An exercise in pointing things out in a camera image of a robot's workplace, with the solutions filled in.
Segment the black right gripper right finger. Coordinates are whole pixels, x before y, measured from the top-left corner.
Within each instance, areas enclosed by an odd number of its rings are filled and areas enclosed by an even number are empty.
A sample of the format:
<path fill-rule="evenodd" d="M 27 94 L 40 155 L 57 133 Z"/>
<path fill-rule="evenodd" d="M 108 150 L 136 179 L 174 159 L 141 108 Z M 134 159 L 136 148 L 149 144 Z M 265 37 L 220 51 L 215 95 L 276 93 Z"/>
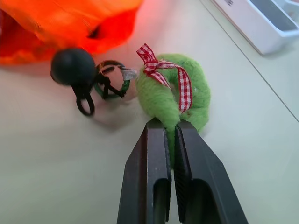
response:
<path fill-rule="evenodd" d="M 223 163 L 188 121 L 176 126 L 174 152 L 181 223 L 248 223 Z"/>

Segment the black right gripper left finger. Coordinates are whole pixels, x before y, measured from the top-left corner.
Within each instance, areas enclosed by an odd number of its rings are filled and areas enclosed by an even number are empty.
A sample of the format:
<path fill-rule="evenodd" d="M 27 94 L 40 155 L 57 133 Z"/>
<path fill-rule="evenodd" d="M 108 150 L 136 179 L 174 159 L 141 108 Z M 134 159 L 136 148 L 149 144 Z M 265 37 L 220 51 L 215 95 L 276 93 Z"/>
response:
<path fill-rule="evenodd" d="M 166 130 L 149 121 L 129 155 L 117 223 L 164 224 L 169 220 L 171 163 Z"/>

